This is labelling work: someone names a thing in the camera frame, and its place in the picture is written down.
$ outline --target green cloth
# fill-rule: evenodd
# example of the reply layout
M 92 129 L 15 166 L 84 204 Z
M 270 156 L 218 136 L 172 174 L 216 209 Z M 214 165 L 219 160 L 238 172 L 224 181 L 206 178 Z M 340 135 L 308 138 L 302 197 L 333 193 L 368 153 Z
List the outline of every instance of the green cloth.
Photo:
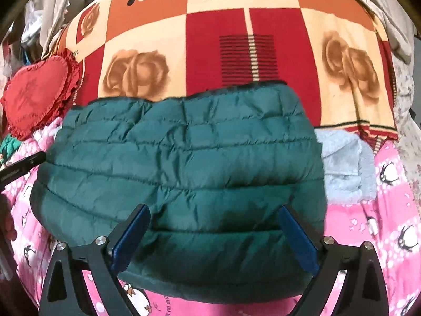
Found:
M 321 144 L 296 94 L 261 82 L 153 103 L 70 110 L 39 167 L 35 217 L 70 246 L 108 235 L 139 203 L 150 227 L 121 280 L 163 295 L 253 303 L 310 281 L 277 212 L 323 232 Z
M 8 134 L 0 145 L 0 154 L 2 155 L 0 164 L 8 161 L 12 154 L 20 147 L 21 143 L 21 141 Z

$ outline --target light blue towel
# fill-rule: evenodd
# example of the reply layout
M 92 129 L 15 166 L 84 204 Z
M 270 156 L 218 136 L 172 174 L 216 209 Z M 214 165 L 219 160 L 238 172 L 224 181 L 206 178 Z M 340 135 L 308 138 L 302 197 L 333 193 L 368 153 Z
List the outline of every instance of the light blue towel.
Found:
M 355 204 L 377 195 L 374 154 L 358 135 L 344 130 L 316 129 L 322 147 L 329 204 Z

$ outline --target metal bolt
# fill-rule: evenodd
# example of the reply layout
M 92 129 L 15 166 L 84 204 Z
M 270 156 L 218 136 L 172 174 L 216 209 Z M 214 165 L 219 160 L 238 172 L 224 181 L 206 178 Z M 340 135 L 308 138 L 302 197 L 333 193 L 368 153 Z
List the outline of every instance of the metal bolt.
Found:
M 373 244 L 370 241 L 365 241 L 364 247 L 367 248 L 367 249 L 373 249 L 374 248 Z
M 105 236 L 98 236 L 98 237 L 95 239 L 95 243 L 96 243 L 97 245 L 103 245 L 106 241 L 107 241 L 107 238 L 106 238 Z
M 66 248 L 66 244 L 64 242 L 60 242 L 59 244 L 57 244 L 56 248 L 57 248 L 57 251 L 62 251 L 63 249 Z
M 326 245 L 333 245 L 333 244 L 335 243 L 335 239 L 334 239 L 334 238 L 332 238 L 331 236 L 325 236 L 325 237 L 323 238 L 323 242 L 324 242 Z

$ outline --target folded green jacket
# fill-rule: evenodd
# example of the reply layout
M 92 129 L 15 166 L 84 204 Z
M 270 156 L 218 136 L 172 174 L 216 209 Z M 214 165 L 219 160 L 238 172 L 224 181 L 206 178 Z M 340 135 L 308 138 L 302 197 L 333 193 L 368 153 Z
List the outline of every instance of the folded green jacket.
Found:
M 119 278 L 209 303 L 301 294 L 277 212 L 323 232 L 321 144 L 278 82 L 153 103 L 104 98 L 70 110 L 38 170 L 31 207 L 70 246 L 108 235 L 139 203 L 150 227 Z

